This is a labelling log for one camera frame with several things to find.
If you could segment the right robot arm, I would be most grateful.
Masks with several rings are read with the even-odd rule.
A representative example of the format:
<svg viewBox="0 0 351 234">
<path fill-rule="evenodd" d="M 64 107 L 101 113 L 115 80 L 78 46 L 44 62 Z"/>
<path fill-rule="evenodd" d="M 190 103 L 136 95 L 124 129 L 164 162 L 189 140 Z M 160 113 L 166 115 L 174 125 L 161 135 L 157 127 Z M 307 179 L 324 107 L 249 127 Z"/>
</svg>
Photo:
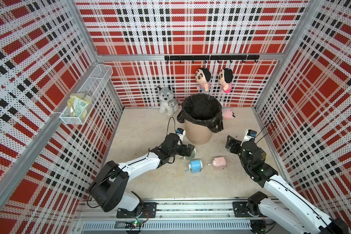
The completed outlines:
<svg viewBox="0 0 351 234">
<path fill-rule="evenodd" d="M 272 219 L 292 234 L 347 234 L 348 225 L 341 218 L 331 218 L 292 188 L 282 176 L 265 163 L 266 153 L 257 146 L 254 138 L 239 141 L 227 137 L 226 149 L 239 157 L 246 174 L 266 189 L 286 208 L 275 204 L 263 192 L 248 197 L 244 211 L 252 217 L 261 215 Z"/>
</svg>

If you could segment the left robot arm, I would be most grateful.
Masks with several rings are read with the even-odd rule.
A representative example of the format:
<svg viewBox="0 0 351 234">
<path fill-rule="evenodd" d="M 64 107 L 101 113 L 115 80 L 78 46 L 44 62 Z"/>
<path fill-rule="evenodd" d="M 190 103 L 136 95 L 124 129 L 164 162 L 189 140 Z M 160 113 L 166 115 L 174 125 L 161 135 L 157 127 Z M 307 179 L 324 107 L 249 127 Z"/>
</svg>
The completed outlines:
<svg viewBox="0 0 351 234">
<path fill-rule="evenodd" d="M 134 192 L 127 193 L 127 184 L 148 171 L 171 164 L 171 158 L 193 156 L 195 147 L 183 144 L 185 135 L 186 131 L 178 128 L 142 157 L 124 163 L 107 162 L 90 184 L 87 200 L 93 199 L 104 212 L 118 208 L 128 216 L 139 217 L 145 210 L 144 201 Z"/>
</svg>

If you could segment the pink plush toy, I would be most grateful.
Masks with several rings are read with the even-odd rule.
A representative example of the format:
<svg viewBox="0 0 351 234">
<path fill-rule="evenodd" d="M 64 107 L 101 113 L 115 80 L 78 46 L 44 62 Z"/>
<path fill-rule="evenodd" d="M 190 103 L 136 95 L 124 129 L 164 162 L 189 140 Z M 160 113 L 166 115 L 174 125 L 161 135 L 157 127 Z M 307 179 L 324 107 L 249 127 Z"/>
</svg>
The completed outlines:
<svg viewBox="0 0 351 234">
<path fill-rule="evenodd" d="M 234 119 L 236 117 L 233 110 L 228 108 L 222 109 L 222 116 L 224 119 Z"/>
</svg>

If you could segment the black trash bag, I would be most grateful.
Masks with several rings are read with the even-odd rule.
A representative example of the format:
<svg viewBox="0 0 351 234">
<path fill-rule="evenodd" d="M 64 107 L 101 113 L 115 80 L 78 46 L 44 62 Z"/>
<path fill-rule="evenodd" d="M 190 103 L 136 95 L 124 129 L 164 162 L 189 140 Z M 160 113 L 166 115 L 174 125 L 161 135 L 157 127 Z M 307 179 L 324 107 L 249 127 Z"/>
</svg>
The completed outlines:
<svg viewBox="0 0 351 234">
<path fill-rule="evenodd" d="M 219 133 L 223 130 L 222 106 L 215 97 L 198 93 L 184 100 L 177 121 L 189 121 L 207 127 L 213 133 Z"/>
</svg>

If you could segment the grey husky plush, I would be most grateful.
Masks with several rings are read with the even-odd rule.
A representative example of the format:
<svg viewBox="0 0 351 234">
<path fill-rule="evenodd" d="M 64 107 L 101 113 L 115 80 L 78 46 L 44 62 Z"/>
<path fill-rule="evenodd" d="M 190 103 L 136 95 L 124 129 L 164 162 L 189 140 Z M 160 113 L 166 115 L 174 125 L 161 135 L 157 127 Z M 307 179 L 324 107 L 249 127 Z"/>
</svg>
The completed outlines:
<svg viewBox="0 0 351 234">
<path fill-rule="evenodd" d="M 174 92 L 171 87 L 157 87 L 159 98 L 160 98 L 160 113 L 166 113 L 168 116 L 172 116 L 178 111 L 178 101 L 175 99 Z"/>
</svg>

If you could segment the right hanging cartoon doll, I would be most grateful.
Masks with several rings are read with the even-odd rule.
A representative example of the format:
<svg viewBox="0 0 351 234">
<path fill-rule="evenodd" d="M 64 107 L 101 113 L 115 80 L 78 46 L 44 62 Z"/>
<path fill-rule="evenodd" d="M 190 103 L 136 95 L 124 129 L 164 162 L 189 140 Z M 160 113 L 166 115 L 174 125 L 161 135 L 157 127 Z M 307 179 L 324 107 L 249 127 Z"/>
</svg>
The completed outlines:
<svg viewBox="0 0 351 234">
<path fill-rule="evenodd" d="M 229 68 L 222 68 L 217 75 L 223 93 L 230 93 L 232 90 L 233 71 Z"/>
</svg>

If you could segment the hanging cartoon doll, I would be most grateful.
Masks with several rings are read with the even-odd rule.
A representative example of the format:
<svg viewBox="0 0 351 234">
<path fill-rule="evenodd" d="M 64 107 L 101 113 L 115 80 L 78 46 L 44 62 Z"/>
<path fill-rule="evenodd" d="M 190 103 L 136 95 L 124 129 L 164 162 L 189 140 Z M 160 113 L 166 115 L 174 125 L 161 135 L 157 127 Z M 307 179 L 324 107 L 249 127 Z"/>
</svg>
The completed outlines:
<svg viewBox="0 0 351 234">
<path fill-rule="evenodd" d="M 198 83 L 197 90 L 207 93 L 210 90 L 211 73 L 207 68 L 199 68 L 196 71 L 196 82 Z"/>
<path fill-rule="evenodd" d="M 230 93 L 232 90 L 233 71 L 229 68 L 222 68 L 217 75 L 223 93 Z"/>
</svg>

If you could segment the left hanging cartoon doll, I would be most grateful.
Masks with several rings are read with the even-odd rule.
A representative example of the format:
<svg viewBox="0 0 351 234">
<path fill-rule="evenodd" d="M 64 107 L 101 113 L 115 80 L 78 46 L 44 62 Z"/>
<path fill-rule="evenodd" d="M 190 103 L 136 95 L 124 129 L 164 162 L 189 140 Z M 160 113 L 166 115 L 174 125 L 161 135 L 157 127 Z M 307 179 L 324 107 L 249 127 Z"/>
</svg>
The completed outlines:
<svg viewBox="0 0 351 234">
<path fill-rule="evenodd" d="M 210 90 L 211 73 L 207 68 L 199 68 L 196 71 L 196 82 L 198 83 L 197 90 L 207 93 Z"/>
</svg>

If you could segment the yellow green packet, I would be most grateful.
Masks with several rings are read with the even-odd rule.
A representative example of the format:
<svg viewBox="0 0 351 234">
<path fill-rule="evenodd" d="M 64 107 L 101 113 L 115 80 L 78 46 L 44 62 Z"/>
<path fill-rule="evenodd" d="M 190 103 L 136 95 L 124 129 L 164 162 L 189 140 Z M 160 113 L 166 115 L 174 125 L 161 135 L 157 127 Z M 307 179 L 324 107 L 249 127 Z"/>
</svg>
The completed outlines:
<svg viewBox="0 0 351 234">
<path fill-rule="evenodd" d="M 85 118 L 92 97 L 84 93 L 73 93 L 67 101 L 67 114 L 70 117 Z"/>
</svg>

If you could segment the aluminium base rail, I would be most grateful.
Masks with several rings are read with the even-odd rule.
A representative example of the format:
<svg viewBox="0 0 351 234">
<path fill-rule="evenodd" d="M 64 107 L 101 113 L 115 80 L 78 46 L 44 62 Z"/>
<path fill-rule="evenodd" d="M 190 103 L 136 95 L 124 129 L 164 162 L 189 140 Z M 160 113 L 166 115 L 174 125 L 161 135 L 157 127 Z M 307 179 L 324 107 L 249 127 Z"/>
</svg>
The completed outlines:
<svg viewBox="0 0 351 234">
<path fill-rule="evenodd" d="M 104 212 L 82 203 L 72 234 L 251 233 L 272 234 L 280 225 L 250 216 L 246 198 L 146 199 L 138 216 L 122 208 Z"/>
</svg>

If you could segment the black hook rail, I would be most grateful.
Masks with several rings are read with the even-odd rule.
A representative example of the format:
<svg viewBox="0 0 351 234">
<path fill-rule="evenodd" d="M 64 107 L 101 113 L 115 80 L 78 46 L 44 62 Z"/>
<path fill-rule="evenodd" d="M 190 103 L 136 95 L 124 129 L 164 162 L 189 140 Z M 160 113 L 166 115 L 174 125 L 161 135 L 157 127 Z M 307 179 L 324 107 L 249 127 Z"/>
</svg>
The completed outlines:
<svg viewBox="0 0 351 234">
<path fill-rule="evenodd" d="M 260 55 L 172 55 L 164 56 L 166 61 L 210 61 L 210 60 L 259 60 Z"/>
</svg>

